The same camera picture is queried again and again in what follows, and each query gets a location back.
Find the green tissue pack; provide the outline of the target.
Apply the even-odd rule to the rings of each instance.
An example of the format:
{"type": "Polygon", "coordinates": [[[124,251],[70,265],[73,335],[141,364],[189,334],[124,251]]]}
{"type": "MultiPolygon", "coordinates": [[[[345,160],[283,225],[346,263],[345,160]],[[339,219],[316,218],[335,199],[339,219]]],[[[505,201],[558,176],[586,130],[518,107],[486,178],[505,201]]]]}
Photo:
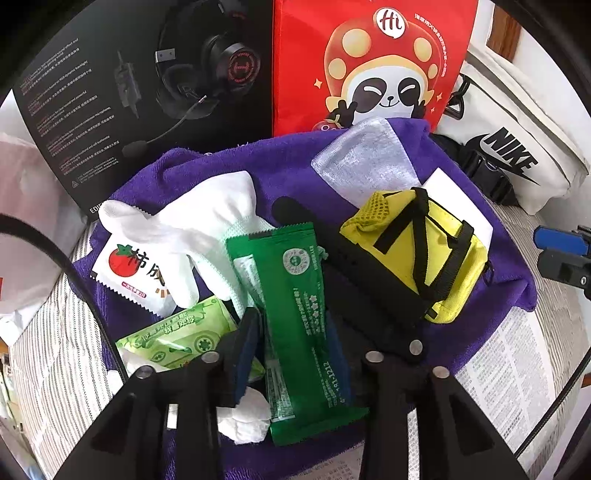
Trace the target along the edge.
{"type": "Polygon", "coordinates": [[[221,338],[238,329],[221,300],[209,297],[116,341],[129,373],[140,366],[156,372],[182,367],[214,350],[221,338]]]}

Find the white tissue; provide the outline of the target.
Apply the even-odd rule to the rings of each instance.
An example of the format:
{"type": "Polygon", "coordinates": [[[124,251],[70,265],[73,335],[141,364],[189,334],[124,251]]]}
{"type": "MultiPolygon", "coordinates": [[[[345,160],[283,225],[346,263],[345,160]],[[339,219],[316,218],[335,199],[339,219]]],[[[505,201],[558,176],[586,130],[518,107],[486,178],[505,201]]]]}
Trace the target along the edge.
{"type": "Polygon", "coordinates": [[[247,387],[235,408],[218,407],[217,429],[236,445],[263,442],[270,429],[270,404],[263,394],[247,387]]]}

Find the green wipe packet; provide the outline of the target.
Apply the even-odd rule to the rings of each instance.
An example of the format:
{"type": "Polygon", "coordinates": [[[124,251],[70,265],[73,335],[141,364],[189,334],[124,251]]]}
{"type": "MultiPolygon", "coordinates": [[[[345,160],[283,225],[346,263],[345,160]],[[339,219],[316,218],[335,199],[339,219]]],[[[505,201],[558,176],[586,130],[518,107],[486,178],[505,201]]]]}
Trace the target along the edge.
{"type": "Polygon", "coordinates": [[[310,223],[228,239],[238,279],[263,313],[273,443],[286,446],[358,421],[329,362],[321,250],[310,223]]]}

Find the white sponge block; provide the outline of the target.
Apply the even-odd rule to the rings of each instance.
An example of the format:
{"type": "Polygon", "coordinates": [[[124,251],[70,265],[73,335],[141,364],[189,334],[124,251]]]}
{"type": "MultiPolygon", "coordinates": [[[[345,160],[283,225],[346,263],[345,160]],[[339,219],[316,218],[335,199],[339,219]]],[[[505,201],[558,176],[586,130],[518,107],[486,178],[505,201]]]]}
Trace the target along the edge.
{"type": "Polygon", "coordinates": [[[446,208],[459,220],[468,222],[486,250],[490,250],[493,226],[470,197],[441,168],[427,179],[423,188],[427,190],[432,200],[446,208]]]}

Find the white tomato sachet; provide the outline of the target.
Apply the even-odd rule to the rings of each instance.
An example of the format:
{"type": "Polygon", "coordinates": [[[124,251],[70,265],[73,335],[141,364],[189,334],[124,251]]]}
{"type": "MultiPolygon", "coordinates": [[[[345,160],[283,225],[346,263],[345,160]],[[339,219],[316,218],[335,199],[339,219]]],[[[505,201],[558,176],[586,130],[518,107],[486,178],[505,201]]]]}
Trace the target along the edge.
{"type": "Polygon", "coordinates": [[[152,256],[124,236],[110,236],[90,276],[158,318],[170,316],[176,308],[152,256]]]}

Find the white glove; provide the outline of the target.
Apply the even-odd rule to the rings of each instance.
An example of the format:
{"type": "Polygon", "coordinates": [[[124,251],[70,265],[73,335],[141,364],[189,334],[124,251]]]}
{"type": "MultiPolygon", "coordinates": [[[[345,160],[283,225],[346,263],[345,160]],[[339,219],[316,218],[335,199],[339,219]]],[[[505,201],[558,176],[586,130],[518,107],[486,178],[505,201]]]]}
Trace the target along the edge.
{"type": "Polygon", "coordinates": [[[200,301],[195,275],[214,296],[229,301],[238,317],[252,306],[225,248],[228,238],[273,227],[256,215],[249,173],[208,178],[153,216],[108,200],[99,209],[99,219],[108,232],[148,253],[178,307],[191,308],[200,301]]]}

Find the yellow mini Adidas bag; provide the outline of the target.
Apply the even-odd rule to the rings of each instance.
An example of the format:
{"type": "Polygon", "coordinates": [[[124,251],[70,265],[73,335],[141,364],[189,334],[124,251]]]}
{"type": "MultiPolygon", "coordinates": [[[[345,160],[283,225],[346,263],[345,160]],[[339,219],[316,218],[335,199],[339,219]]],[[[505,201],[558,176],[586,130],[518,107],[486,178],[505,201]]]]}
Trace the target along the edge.
{"type": "Polygon", "coordinates": [[[374,192],[339,233],[417,293],[435,324],[456,320],[488,261],[475,228],[421,187],[374,192]]]}

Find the purple towel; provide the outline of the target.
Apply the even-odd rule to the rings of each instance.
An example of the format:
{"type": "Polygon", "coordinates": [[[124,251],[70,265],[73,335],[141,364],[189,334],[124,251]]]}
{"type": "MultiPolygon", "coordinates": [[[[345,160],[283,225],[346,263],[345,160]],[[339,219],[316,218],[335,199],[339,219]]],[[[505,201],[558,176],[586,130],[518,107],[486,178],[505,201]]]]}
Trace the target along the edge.
{"type": "MultiPolygon", "coordinates": [[[[531,312],[537,304],[535,281],[517,245],[478,187],[429,137],[419,120],[393,120],[389,126],[406,150],[420,180],[444,171],[467,194],[493,227],[487,274],[478,279],[467,305],[450,326],[427,329],[428,359],[457,372],[488,341],[512,307],[531,312]]],[[[245,170],[256,189],[256,212],[283,225],[311,222],[337,232],[356,213],[329,185],[327,175],[312,166],[315,155],[339,139],[339,133],[293,134],[236,147],[211,155],[175,148],[146,166],[119,188],[114,199],[156,213],[214,175],[245,170]]],[[[360,425],[343,427],[318,439],[286,447],[269,442],[222,446],[228,479],[287,479],[360,442],[360,425]]]]}

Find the white Nike bag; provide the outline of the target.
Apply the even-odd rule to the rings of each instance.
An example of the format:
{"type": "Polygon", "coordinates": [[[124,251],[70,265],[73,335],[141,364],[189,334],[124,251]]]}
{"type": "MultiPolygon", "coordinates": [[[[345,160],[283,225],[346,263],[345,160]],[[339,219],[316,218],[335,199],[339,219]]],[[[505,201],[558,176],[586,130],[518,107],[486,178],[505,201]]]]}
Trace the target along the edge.
{"type": "Polygon", "coordinates": [[[532,81],[488,47],[469,45],[450,100],[436,132],[503,170],[528,214],[569,196],[590,174],[588,160],[547,113],[532,81]]]}

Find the newspaper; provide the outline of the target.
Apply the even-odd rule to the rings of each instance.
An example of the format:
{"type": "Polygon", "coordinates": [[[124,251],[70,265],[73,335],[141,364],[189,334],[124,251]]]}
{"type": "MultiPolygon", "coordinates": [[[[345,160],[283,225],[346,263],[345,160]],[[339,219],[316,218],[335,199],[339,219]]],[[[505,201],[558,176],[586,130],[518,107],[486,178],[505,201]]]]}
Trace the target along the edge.
{"type": "MultiPolygon", "coordinates": [[[[553,370],[536,313],[513,307],[456,378],[512,451],[523,443],[556,397],[553,370]]],[[[531,479],[544,468],[550,434],[537,437],[518,461],[531,479]]],[[[408,415],[409,479],[419,479],[417,413],[408,415]]],[[[291,479],[359,479],[363,442],[291,479]]]]}

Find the translucent organza pouch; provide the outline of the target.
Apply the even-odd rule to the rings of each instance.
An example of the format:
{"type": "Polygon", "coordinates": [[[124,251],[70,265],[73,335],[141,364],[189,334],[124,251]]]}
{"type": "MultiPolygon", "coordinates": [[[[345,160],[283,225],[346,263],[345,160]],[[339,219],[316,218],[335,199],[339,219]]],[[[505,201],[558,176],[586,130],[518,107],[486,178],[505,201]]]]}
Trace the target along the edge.
{"type": "Polygon", "coordinates": [[[401,140],[382,118],[365,120],[342,133],[315,155],[311,168],[358,208],[376,191],[409,190],[421,185],[401,140]]]}

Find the white Miniso plastic bag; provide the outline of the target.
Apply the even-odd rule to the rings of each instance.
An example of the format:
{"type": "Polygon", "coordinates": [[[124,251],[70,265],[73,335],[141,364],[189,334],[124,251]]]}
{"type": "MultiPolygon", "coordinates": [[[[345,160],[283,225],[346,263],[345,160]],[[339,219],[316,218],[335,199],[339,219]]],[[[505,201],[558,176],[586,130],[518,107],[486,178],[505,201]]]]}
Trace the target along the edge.
{"type": "Polygon", "coordinates": [[[1,313],[44,301],[86,220],[39,150],[1,135],[1,313]]]}

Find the red panda paper bag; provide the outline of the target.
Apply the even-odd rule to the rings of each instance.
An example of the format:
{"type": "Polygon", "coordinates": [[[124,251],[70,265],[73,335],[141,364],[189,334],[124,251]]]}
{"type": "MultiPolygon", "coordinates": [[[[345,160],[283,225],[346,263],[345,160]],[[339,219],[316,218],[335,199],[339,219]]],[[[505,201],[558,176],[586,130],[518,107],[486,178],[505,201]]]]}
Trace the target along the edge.
{"type": "Polygon", "coordinates": [[[471,0],[274,2],[273,135],[373,117],[437,126],[477,7],[471,0]]]}

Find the black headset box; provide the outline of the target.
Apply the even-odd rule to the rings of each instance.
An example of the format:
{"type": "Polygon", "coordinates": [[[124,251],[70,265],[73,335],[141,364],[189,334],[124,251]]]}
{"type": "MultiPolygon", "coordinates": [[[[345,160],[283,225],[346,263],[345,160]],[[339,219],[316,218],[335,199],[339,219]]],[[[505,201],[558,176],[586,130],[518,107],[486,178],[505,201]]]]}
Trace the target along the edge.
{"type": "Polygon", "coordinates": [[[270,1],[95,1],[13,87],[66,192],[100,204],[164,152],[270,137],[270,1]]]}

